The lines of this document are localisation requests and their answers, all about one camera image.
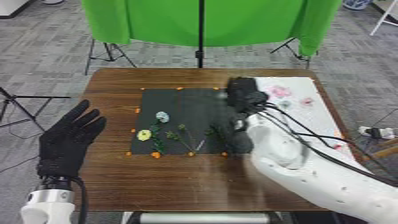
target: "cable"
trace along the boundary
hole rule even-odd
[[[318,135],[314,133],[314,131],[307,128],[307,126],[297,121],[297,119],[289,116],[289,114],[275,107],[275,106],[265,106],[265,108],[273,109],[275,111],[279,111],[279,113],[289,118],[289,120],[300,125],[300,127],[305,129],[305,131],[313,134]],[[329,143],[325,142],[325,140],[320,138],[321,143],[325,144],[325,146],[329,148],[332,148],[332,146],[329,145]]]
[[[39,155],[35,157],[32,157],[30,159],[23,160],[14,166],[7,167],[3,170],[0,170],[0,174],[11,170],[12,168],[16,168],[19,165],[23,165],[30,160],[34,160],[39,157]]]
[[[277,122],[259,113],[256,112],[256,114],[266,118],[266,120],[275,124],[275,126],[281,128],[281,130],[288,133],[288,135],[297,139],[297,141],[302,143],[302,145],[313,150],[313,152],[320,155],[320,157],[323,157],[330,162],[334,162],[337,165],[341,165],[346,169],[350,169],[352,171],[355,171],[359,174],[362,174],[364,176],[368,176],[371,179],[378,180],[384,184],[398,187],[398,182],[394,180],[389,180],[384,177],[378,177],[375,174],[368,173],[366,171],[362,171],[357,167],[353,167],[352,165],[348,165],[343,161],[339,161],[332,156],[329,156],[318,149],[313,148],[313,146],[307,144],[307,142],[304,141],[304,139],[300,138],[300,136],[295,136],[291,132],[286,131],[286,129],[281,127],[281,125],[277,124]]]
[[[282,122],[282,121],[277,119],[277,117],[266,113],[268,116],[272,116],[272,117],[277,119],[277,121],[284,124],[284,126],[289,128],[291,133],[295,133],[295,134],[298,134],[298,135],[305,135],[305,136],[309,136],[309,137],[316,137],[318,140],[321,141],[321,143],[325,144],[325,146],[327,146],[329,148],[332,148],[332,146],[330,146],[329,143],[323,141],[323,138],[330,138],[330,139],[336,139],[336,140],[346,142],[346,143],[355,147],[355,149],[357,149],[357,151],[362,153],[362,155],[369,158],[369,160],[373,161],[373,163],[378,165],[378,167],[382,168],[382,170],[385,171],[385,173],[394,177],[393,173],[389,172],[389,169],[387,169],[385,166],[380,164],[380,162],[377,161],[377,159],[373,158],[373,156],[369,155],[369,153],[366,152],[366,150],[362,150],[362,149],[359,148],[359,146],[355,145],[355,143],[353,143],[352,141],[348,141],[346,139],[343,139],[343,138],[337,138],[337,137],[332,137],[332,136],[325,136],[325,135],[318,135],[318,134],[313,132],[313,130],[305,127],[305,125],[297,121],[297,119],[289,116],[289,114],[288,114],[288,113],[275,107],[275,104],[272,104],[272,103],[266,103],[266,104],[272,105],[272,106],[265,106],[265,107],[266,107],[266,108],[272,108],[273,110],[277,110],[279,113],[282,113],[282,115],[288,116],[288,118],[295,121],[295,123],[297,123],[297,124],[300,125],[300,127],[309,131],[311,134],[297,133],[297,132],[291,130],[291,128],[289,128],[289,126],[288,126],[288,123]],[[377,123],[385,119],[385,117],[393,114],[393,112],[394,112],[394,111],[391,111],[391,113],[384,116],[384,118],[377,121]]]
[[[80,214],[78,214],[78,224],[85,224],[87,220],[87,211],[89,211],[89,196],[87,196],[87,189],[83,180],[80,177],[73,177],[71,181],[78,184],[80,190],[82,190],[82,204],[80,204]]]
[[[9,114],[9,117],[7,117],[7,122],[9,122],[9,123],[11,123],[11,116],[12,116],[14,112],[16,112],[16,106],[14,106],[14,109],[12,109],[11,114]],[[19,136],[18,134],[14,134],[12,129],[11,129],[11,125],[9,125],[9,134],[11,134],[16,138],[26,140],[26,139],[37,137],[42,133],[37,133],[37,134],[34,134],[32,136],[23,137],[23,136]]]
[[[387,113],[387,115],[377,120],[377,122],[373,123],[373,125],[369,126],[369,128],[375,128],[375,126],[380,124],[380,122],[387,119],[387,117],[391,116],[391,114],[398,111],[398,108]]]
[[[298,132],[295,132],[295,134],[297,134],[297,135],[302,135],[302,136],[307,136],[307,137],[314,137],[314,138],[329,138],[329,139],[334,139],[334,140],[339,140],[339,141],[346,142],[346,143],[353,146],[353,148],[357,149],[357,151],[362,153],[362,155],[369,158],[371,162],[378,165],[378,167],[382,168],[382,170],[385,171],[385,173],[396,178],[396,176],[394,176],[393,173],[389,172],[387,167],[382,165],[382,163],[377,161],[377,159],[375,159],[375,157],[371,156],[371,154],[366,152],[366,149],[362,150],[362,149],[359,148],[359,146],[355,145],[355,143],[353,143],[350,140],[346,140],[346,139],[343,139],[343,138],[337,138],[337,137],[334,137],[334,136],[311,135],[311,134],[298,133]]]

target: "black mat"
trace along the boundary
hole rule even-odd
[[[179,134],[185,143],[195,148],[204,140],[204,144],[197,153],[215,154],[224,151],[231,152],[227,143],[222,139],[227,138],[231,132],[229,117],[234,114],[233,108],[225,106],[220,99],[222,90],[213,89],[151,89],[142,93],[140,114],[135,126],[135,136],[131,143],[133,154],[151,154],[154,151],[153,139],[140,141],[137,133],[140,130],[149,130],[156,123],[156,113],[163,111],[170,116],[169,123],[160,125],[160,140],[165,145],[167,154],[186,154],[190,150],[181,142],[167,139],[165,132],[172,131]],[[186,131],[178,130],[178,125],[185,124],[192,138]]]

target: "white paper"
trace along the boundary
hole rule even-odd
[[[263,91],[270,95],[268,102],[275,105],[279,105],[282,101],[289,102],[291,105],[284,109],[284,112],[307,126],[314,133],[318,135],[341,137],[341,131],[332,119],[325,102],[321,100],[313,79],[307,77],[256,77],[256,83],[259,91]],[[289,90],[289,96],[284,96],[281,98],[275,96],[272,90],[277,87],[282,87]],[[300,102],[305,98],[313,99],[311,105],[304,105]],[[288,124],[297,132],[309,133],[293,121],[288,120]],[[302,138],[305,139],[305,141],[318,144],[316,138],[305,136]],[[325,141],[332,146],[343,146],[337,151],[353,159],[352,151],[345,142],[332,139],[325,139]]]

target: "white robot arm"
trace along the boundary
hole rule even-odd
[[[50,189],[30,193],[26,205],[21,208],[25,224],[71,224],[74,193],[69,190]]]
[[[398,189],[321,158],[266,116],[261,113],[247,118],[247,134],[254,143],[250,160],[261,174],[320,207],[371,224],[398,223]],[[313,147],[369,172],[321,142]]]

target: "gray floor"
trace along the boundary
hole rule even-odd
[[[355,133],[359,125],[371,125],[387,112],[398,108],[398,28],[382,26],[375,37],[368,36],[380,17],[369,8],[362,12],[345,9],[337,12],[325,38],[320,56],[313,59],[316,72],[346,127]],[[44,110],[39,122],[48,127],[71,108],[82,96],[90,76],[85,77],[90,32],[78,0],[60,6],[32,4],[12,20],[0,20],[0,86],[25,95],[67,95],[73,100],[55,100]],[[206,67],[227,68],[302,68],[304,64],[279,44],[213,48],[206,52]],[[133,41],[122,47],[138,67],[195,67],[194,48]],[[103,66],[126,67],[117,63],[94,62],[92,71]],[[23,101],[28,109],[37,100]],[[398,128],[398,114],[378,124]],[[28,137],[37,133],[32,125],[12,127],[12,133]],[[37,155],[37,138],[18,139],[0,129],[0,170]],[[382,160],[394,173],[398,156]],[[18,210],[25,195],[37,183],[35,162],[0,174],[0,224],[18,223]],[[119,216],[101,214],[110,220],[90,223],[115,223]]]

